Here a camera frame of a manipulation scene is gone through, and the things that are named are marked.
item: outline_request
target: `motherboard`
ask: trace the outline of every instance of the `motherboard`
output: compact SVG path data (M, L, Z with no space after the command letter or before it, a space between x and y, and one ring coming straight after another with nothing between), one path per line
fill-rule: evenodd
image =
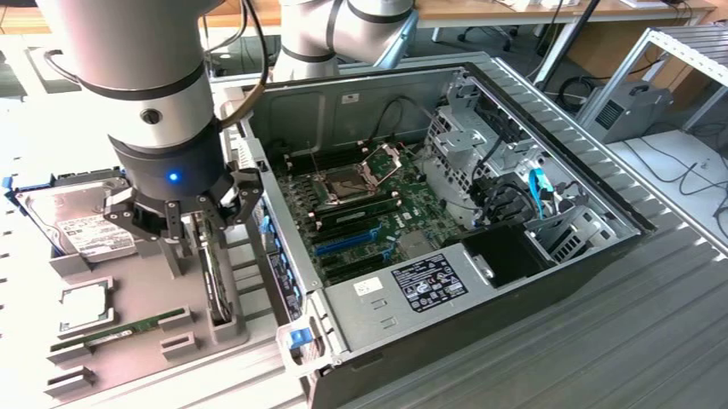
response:
M419 156L402 144L384 143L335 160L305 155L305 165L288 160L276 172L325 285L422 256L463 231L426 183Z

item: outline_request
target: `ram module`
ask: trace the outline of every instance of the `ram module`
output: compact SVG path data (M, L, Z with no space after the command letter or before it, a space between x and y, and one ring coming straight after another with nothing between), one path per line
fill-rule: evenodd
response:
M154 330L158 327L160 320L164 320L180 314L184 314L184 308L176 308L172 311L168 311L160 315L154 315L153 317L148 317L144 320L134 321L130 324L116 326L90 335L76 337L73 339L69 339L68 341L56 343L50 345L49 351L57 352L61 349L70 348L72 346L78 345L80 343L98 344L97 341L100 340L112 340L121 337L128 337L130 335L126 333L128 331L130 331L133 334L137 334L145 331Z

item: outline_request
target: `hard drive label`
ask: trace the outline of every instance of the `hard drive label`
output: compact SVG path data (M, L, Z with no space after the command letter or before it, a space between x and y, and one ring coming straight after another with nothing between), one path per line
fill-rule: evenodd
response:
M64 220L57 226L84 257L133 247L130 233L106 222L101 215Z

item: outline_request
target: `blue pcie slot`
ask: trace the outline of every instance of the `blue pcie slot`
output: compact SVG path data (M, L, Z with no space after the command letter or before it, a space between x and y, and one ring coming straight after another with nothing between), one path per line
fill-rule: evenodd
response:
M335 251L345 250L347 248L353 247L355 245L361 245L363 243L371 243L376 239L376 234L379 233L380 229L381 229L381 225L379 224L368 232L347 237L345 239L336 241L328 245L320 245L313 250L313 254L316 256L323 256L324 254L332 253Z

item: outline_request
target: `white label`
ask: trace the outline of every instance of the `white label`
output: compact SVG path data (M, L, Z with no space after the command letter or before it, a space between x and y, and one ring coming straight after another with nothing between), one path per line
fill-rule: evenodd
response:
M57 222L68 241L84 256L94 256L133 247L132 234L110 224L101 215Z
M353 290L356 291L357 296L364 296L369 292L375 292L375 290L380 290L381 288L384 287L381 286L379 277L371 277L369 279L359 281L353 284Z
M353 102L359 102L359 94L345 94L340 96L341 104L352 104Z

